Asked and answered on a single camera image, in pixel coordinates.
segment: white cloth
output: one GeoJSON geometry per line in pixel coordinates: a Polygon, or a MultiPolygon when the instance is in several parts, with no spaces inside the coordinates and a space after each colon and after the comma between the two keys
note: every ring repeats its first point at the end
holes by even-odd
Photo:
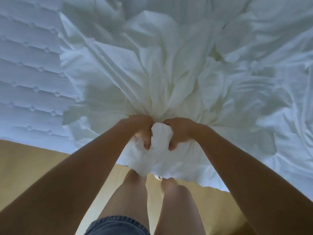
{"type": "Polygon", "coordinates": [[[172,132],[159,122],[186,117],[283,177],[313,182],[313,0],[141,0],[130,8],[138,1],[64,2],[61,66],[83,99],[64,113],[76,143],[150,114],[158,122],[151,149],[133,139],[118,163],[227,190],[196,142],[167,150],[172,132]]]}

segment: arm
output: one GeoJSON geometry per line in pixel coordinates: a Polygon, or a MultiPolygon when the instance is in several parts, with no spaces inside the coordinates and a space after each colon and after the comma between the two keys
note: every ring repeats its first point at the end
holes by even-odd
{"type": "Polygon", "coordinates": [[[75,234],[129,140],[149,149],[153,124],[130,116],[70,155],[1,211],[0,234],[75,234]]]}
{"type": "Polygon", "coordinates": [[[282,177],[206,125],[185,118],[164,123],[174,133],[169,150],[199,143],[257,234],[312,234],[313,203],[282,177]]]}

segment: wooden floor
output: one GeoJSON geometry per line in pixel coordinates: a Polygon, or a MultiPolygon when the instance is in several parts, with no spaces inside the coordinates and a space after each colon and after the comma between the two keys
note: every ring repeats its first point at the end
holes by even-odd
{"type": "MultiPolygon", "coordinates": [[[[0,210],[68,155],[0,140],[0,210]]],[[[123,182],[128,167],[115,165],[110,176],[82,220],[76,235],[82,235],[95,220],[115,189],[123,182]]],[[[198,206],[207,235],[254,234],[230,193],[179,181],[188,187],[198,206]]],[[[148,214],[153,234],[161,210],[160,181],[147,178],[148,214]]]]}

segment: person's left arm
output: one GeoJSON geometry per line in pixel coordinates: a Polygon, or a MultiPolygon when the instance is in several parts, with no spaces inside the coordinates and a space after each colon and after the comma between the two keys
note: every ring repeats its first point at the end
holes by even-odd
{"type": "Polygon", "coordinates": [[[129,140],[150,148],[153,124],[130,116],[70,155],[0,212],[0,234],[75,234],[129,140]]]}

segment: person's right arm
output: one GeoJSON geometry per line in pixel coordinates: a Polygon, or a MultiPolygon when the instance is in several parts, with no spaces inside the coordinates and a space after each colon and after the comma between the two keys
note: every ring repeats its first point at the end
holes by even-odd
{"type": "Polygon", "coordinates": [[[280,175],[210,127],[186,118],[164,121],[178,143],[196,140],[259,235],[313,234],[313,203],[280,175]]]}

